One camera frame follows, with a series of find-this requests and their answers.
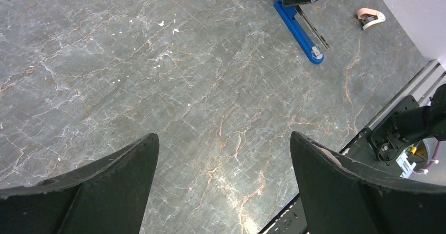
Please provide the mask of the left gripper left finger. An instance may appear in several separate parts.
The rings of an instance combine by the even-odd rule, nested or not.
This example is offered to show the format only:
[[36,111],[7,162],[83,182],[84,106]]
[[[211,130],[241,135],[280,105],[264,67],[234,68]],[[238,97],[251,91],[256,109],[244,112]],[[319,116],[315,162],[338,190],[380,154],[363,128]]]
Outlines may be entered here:
[[150,133],[30,187],[1,190],[1,233],[139,233],[159,154]]

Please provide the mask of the pink white staple remover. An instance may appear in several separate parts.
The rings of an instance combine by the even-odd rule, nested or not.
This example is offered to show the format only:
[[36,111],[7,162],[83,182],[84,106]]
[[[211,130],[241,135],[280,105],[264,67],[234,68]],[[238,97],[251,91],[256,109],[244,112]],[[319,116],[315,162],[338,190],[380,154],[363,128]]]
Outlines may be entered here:
[[361,21],[362,29],[383,23],[386,20],[384,13],[370,8],[361,8],[357,10],[357,18]]

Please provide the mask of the blue stapler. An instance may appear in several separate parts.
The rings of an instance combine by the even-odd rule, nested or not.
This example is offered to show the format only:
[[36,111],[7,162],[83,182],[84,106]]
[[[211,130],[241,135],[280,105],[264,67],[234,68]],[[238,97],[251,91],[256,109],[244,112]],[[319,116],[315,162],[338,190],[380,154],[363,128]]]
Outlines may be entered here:
[[288,27],[307,58],[314,64],[324,60],[324,52],[330,48],[326,39],[315,28],[300,6],[284,6],[285,0],[275,0],[273,6]]

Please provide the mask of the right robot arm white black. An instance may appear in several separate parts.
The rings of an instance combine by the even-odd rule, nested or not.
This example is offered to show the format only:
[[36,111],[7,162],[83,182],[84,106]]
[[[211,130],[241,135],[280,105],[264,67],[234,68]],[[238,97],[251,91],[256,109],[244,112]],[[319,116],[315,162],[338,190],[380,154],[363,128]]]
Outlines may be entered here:
[[[300,8],[301,4],[316,1],[318,0],[278,0],[276,5],[282,19],[309,59],[319,63],[323,59],[323,53],[295,18],[299,16],[324,47],[329,48]],[[414,155],[417,144],[424,139],[435,138],[440,143],[445,141],[445,85],[435,90],[430,97],[430,104],[425,106],[421,106],[413,95],[404,96],[402,92],[398,95],[401,99],[392,100],[394,107],[377,114],[369,126],[362,129],[341,150],[341,154],[348,154],[364,162],[381,162],[389,166],[405,154],[407,149]]]

